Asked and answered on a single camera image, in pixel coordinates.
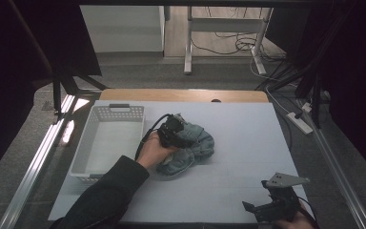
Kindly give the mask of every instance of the white cable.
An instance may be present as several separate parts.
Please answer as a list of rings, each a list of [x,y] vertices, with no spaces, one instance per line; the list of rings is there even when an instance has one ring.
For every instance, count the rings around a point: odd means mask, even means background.
[[[251,71],[252,71],[252,73],[255,75],[255,76],[258,76],[258,77],[262,77],[262,78],[267,78],[267,79],[271,79],[271,80],[275,80],[275,81],[281,81],[281,80],[279,80],[279,79],[274,79],[274,78],[271,78],[271,77],[269,77],[269,76],[264,76],[264,75],[261,75],[261,74],[258,74],[258,73],[255,73],[254,72],[254,69],[252,69],[252,62],[254,62],[254,58],[252,57],[251,58]],[[295,84],[288,84],[288,85],[290,85],[290,86],[293,86],[293,87],[297,87]]]
[[[287,109],[285,109],[283,106],[281,106],[281,104],[279,104],[278,103],[278,101],[277,100],[275,100],[275,98],[270,94],[270,92],[269,92],[269,85],[268,86],[266,86],[266,92],[267,92],[267,94],[269,94],[269,96],[275,101],[275,103],[277,103],[277,105],[280,107],[280,108],[282,108],[284,111],[286,111],[287,113],[290,113]]]

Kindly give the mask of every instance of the crumpled fabric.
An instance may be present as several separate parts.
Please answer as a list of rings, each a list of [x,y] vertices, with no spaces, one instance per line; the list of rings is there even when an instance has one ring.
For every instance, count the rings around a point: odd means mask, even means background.
[[[164,176],[178,175],[214,153],[214,138],[204,128],[184,123],[184,130],[177,133],[183,139],[194,141],[192,147],[179,149],[156,166],[156,172]]]

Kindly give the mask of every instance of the floor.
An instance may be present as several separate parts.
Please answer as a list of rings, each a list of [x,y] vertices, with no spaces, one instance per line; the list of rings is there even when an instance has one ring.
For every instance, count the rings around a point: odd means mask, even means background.
[[[180,19],[171,20],[168,24],[177,23],[180,20],[181,26],[174,25],[173,27],[183,27],[185,9],[172,8],[172,11],[175,12],[174,16],[180,15],[178,17]],[[197,13],[198,15],[207,15],[207,11],[208,9],[198,8],[193,12],[194,15]],[[214,15],[217,10],[211,8],[211,13]],[[243,15],[244,10],[227,8],[221,10],[222,13],[225,13],[224,16]],[[258,14],[259,10],[256,10],[252,16],[258,17]],[[166,32],[166,57],[151,56],[150,54],[117,56],[111,53],[100,53],[98,60],[103,77],[96,77],[96,79],[114,88],[214,90],[254,90],[255,86],[263,82],[263,78],[252,73],[254,68],[249,66],[251,60],[249,54],[242,52],[230,55],[229,58],[227,56],[216,58],[214,53],[193,49],[193,55],[197,56],[193,60],[193,75],[183,75],[184,37],[184,35],[179,35],[178,31]],[[198,45],[219,52],[234,51],[235,39],[233,42],[229,39],[231,38],[220,39],[213,33],[199,34],[198,37],[193,36],[193,41]],[[271,54],[277,56],[282,54],[280,49],[275,48],[274,44],[269,44],[268,41],[266,41],[265,46],[266,51]],[[266,62],[267,72],[272,73],[276,66],[277,63]],[[92,88],[91,85],[79,80],[78,85],[85,89]],[[281,94],[273,94],[273,96],[287,110],[296,110],[295,105],[290,102],[291,100],[296,103],[293,91],[294,87],[289,86],[280,91]],[[97,98],[95,96],[81,96],[90,100]],[[271,97],[270,100],[275,105],[275,101]],[[35,94],[34,104],[28,120],[0,162],[0,219],[53,121],[51,85],[40,89]],[[76,132],[79,134],[83,129],[88,108],[89,106],[72,114],[77,123]],[[282,117],[285,112],[279,106],[276,106],[276,113],[298,173],[314,181],[313,184],[305,186],[305,190],[309,201],[317,210],[321,228],[358,228],[313,136],[302,134],[294,125],[288,123],[285,117]],[[321,131],[330,143],[341,168],[366,210],[366,162],[334,124],[327,105],[321,106],[320,121]],[[51,223],[47,222],[46,218],[55,201],[56,192],[67,173],[77,142],[78,138],[75,135],[70,144],[54,146],[54,150],[48,158],[50,163],[44,167],[44,174],[37,180],[25,206],[25,214],[21,215],[15,228],[47,228],[50,226]]]

